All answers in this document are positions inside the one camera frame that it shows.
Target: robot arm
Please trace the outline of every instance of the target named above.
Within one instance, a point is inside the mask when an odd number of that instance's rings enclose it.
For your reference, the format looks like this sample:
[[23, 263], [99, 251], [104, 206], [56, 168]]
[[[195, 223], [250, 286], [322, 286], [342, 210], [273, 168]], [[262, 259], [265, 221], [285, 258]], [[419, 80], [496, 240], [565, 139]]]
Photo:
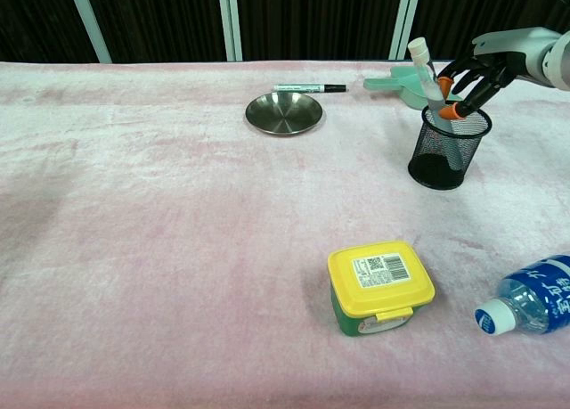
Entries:
[[545, 28], [492, 32], [473, 39], [469, 54], [439, 74], [444, 97], [457, 75], [468, 73], [453, 88], [459, 93], [483, 77], [462, 102], [440, 110], [446, 119], [463, 119], [478, 110], [515, 78], [570, 91], [570, 31], [564, 35]]

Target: marker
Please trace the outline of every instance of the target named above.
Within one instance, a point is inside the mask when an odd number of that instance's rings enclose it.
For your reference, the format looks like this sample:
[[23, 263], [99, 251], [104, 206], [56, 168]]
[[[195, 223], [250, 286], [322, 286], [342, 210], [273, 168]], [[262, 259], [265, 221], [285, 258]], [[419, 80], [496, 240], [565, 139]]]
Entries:
[[273, 91], [287, 91], [289, 93], [344, 93], [345, 85], [335, 84], [278, 84]]

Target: stainless steel plate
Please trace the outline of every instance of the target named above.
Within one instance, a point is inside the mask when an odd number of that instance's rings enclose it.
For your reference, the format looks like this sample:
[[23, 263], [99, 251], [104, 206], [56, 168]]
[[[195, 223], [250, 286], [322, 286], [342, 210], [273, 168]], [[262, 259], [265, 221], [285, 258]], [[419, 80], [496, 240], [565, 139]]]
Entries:
[[321, 105], [299, 93], [260, 95], [246, 108], [249, 123], [270, 135], [298, 135], [313, 128], [321, 116]]

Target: black mesh pen holder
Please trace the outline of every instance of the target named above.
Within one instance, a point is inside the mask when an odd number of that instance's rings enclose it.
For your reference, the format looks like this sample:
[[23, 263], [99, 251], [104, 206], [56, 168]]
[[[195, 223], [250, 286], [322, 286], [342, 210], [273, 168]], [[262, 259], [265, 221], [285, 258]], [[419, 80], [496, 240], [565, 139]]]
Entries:
[[452, 120], [452, 131], [436, 127], [431, 110], [421, 112], [423, 125], [408, 164], [410, 175], [432, 189], [457, 188], [462, 182], [481, 138], [491, 131], [491, 119], [482, 110]]

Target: blue bottle label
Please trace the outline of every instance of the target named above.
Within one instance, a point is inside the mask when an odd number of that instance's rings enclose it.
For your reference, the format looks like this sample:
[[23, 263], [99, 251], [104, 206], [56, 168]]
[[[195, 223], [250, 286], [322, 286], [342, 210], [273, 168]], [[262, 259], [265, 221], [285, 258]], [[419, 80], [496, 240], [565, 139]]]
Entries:
[[495, 322], [491, 316], [488, 315], [483, 309], [478, 309], [475, 311], [475, 319], [481, 329], [490, 335], [493, 335], [495, 333]]
[[570, 323], [570, 257], [551, 256], [508, 275], [536, 293], [547, 308], [549, 327], [555, 331]]

